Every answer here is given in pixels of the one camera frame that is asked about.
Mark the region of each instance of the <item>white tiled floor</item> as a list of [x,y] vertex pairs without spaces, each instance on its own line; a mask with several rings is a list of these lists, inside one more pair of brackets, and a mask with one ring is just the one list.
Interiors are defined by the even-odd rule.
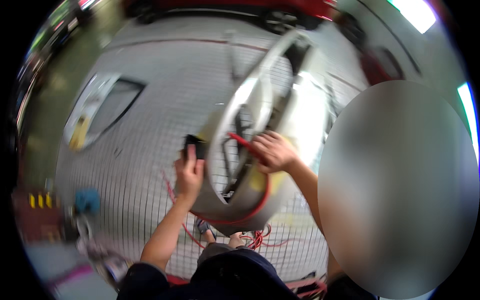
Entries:
[[[73,199],[79,188],[98,189],[102,205],[95,220],[97,236],[120,254],[132,259],[140,257],[144,244],[171,207],[162,172],[174,182],[171,166],[183,136],[198,132],[216,109],[215,103],[225,101],[234,89],[227,46],[188,39],[222,40],[229,29],[237,32],[236,43],[260,48],[269,48],[279,38],[248,23],[224,18],[170,18],[142,28],[130,23],[105,48],[85,78],[87,81],[98,71],[121,72],[149,83],[120,122],[91,147],[72,153],[62,144],[57,163],[56,183],[64,201]],[[311,33],[312,38],[345,42],[335,28],[328,30]],[[330,51],[329,59],[337,60],[331,72],[343,76],[346,69],[340,65],[341,51],[325,43],[319,46],[330,47],[325,50]],[[242,74],[263,53],[241,46],[235,49]],[[352,57],[351,52],[345,55]],[[354,82],[359,89],[366,87],[364,78],[345,80]],[[345,86],[338,92],[346,97],[358,93]],[[301,196],[289,200],[269,223],[272,232],[265,238],[266,243],[292,239],[280,247],[257,249],[283,280],[299,279],[312,271],[320,276],[326,271],[328,248]],[[192,215],[185,224],[200,238]],[[167,272],[190,277],[200,253],[201,248],[182,230]]]

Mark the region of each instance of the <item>red wire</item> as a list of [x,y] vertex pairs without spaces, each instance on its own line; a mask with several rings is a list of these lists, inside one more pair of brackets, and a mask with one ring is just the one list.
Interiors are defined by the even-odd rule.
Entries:
[[[228,132],[228,135],[230,136],[230,138],[235,139],[239,144],[246,147],[247,150],[250,153],[252,153],[255,157],[257,157],[257,158],[259,157],[258,153],[255,150],[252,149],[252,147],[251,147],[251,145],[248,141],[246,141],[242,137],[240,137],[237,134],[232,133],[232,132]],[[162,171],[162,172],[163,172],[163,178],[164,178],[165,183],[167,185],[167,190],[168,190],[168,194],[170,196],[170,199],[171,199],[172,203],[175,203],[175,200],[174,200],[174,199],[176,199],[175,193],[173,192],[173,190],[170,186],[170,182],[167,180],[167,177],[165,176],[165,172],[164,171]],[[257,206],[252,211],[250,211],[246,216],[244,216],[243,218],[240,218],[239,220],[235,220],[235,221],[213,220],[213,219],[204,218],[204,217],[199,216],[199,215],[197,215],[195,213],[192,213],[192,212],[191,213],[193,215],[199,217],[200,219],[202,219],[204,221],[207,221],[209,223],[241,225],[243,221],[245,221],[245,220],[249,219],[250,217],[254,216],[255,214],[257,214],[265,206],[265,204],[268,200],[268,196],[270,195],[270,188],[271,188],[270,176],[268,174],[265,174],[265,193],[264,193],[264,195],[262,196],[261,200],[258,202]],[[190,236],[190,238],[198,246],[200,246],[201,248],[205,248],[196,238],[193,237],[193,235],[190,233],[190,231],[187,229],[187,227],[185,226],[184,223],[182,223],[182,226],[185,229],[185,231],[187,232],[187,234]],[[268,235],[270,235],[271,231],[272,231],[272,226],[270,224],[268,224],[268,232],[265,235],[263,235],[264,230],[257,230],[257,231],[254,232],[254,237],[253,238],[248,236],[248,235],[241,236],[240,238],[241,239],[251,239],[252,243],[249,244],[248,247],[251,248],[252,250],[255,250],[256,248],[260,247],[261,245],[264,245],[266,247],[278,247],[278,246],[286,244],[290,240],[292,240],[292,239],[285,240],[285,241],[283,241],[279,244],[274,244],[274,245],[264,243],[263,239],[265,237],[267,237]]]

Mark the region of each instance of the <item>blue object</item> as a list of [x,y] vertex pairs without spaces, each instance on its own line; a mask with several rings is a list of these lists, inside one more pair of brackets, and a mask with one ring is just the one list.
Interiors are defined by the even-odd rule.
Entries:
[[83,189],[75,193],[75,207],[79,213],[96,214],[100,209],[100,194],[95,189]]

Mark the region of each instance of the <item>garage floor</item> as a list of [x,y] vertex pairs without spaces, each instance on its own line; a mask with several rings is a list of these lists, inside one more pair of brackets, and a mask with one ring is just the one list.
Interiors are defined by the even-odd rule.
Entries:
[[[98,48],[98,60],[91,69],[68,79],[74,84],[66,87],[70,97],[65,101],[68,104],[62,105],[68,109],[64,108],[61,117],[56,117],[51,125],[56,132],[51,137],[53,144],[60,140],[72,99],[76,97],[72,95],[78,95],[80,87],[96,72],[121,72],[148,83],[120,122],[91,147],[73,153],[61,142],[58,151],[55,187],[60,197],[68,204],[73,202],[77,189],[96,188],[102,200],[100,212],[93,219],[96,236],[120,254],[139,259],[144,244],[171,207],[162,173],[169,181],[175,181],[172,163],[182,147],[183,136],[197,133],[208,115],[218,108],[216,105],[225,102],[233,92],[228,46],[222,43],[229,30],[235,31],[234,53],[240,75],[279,38],[250,23],[220,17],[174,17],[148,26],[128,22],[108,45]],[[333,24],[309,34],[329,58],[329,80],[337,100],[348,103],[367,87],[353,46]],[[281,91],[286,74],[281,62],[277,71],[276,85]],[[50,85],[42,94],[58,96],[54,86]],[[37,138],[45,130],[39,128]],[[56,153],[55,150],[49,147],[49,151]],[[317,171],[318,165],[311,168]],[[39,181],[45,178],[45,173],[30,173],[38,176]],[[328,248],[300,194],[290,199],[269,223],[272,233],[267,243],[291,241],[257,251],[275,266],[284,281],[299,279],[312,271],[319,276],[326,272]],[[185,224],[200,238],[192,215],[187,216]],[[181,231],[167,272],[191,277],[200,252],[201,248]]]

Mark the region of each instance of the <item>shorts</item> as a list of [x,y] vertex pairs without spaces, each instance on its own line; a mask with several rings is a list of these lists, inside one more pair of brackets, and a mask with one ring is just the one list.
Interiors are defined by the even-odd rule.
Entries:
[[197,265],[200,265],[203,263],[206,259],[209,259],[212,256],[238,250],[238,249],[250,249],[247,246],[238,246],[237,248],[233,248],[228,246],[227,244],[222,244],[222,243],[209,243],[202,254],[200,254],[200,257],[198,258]]

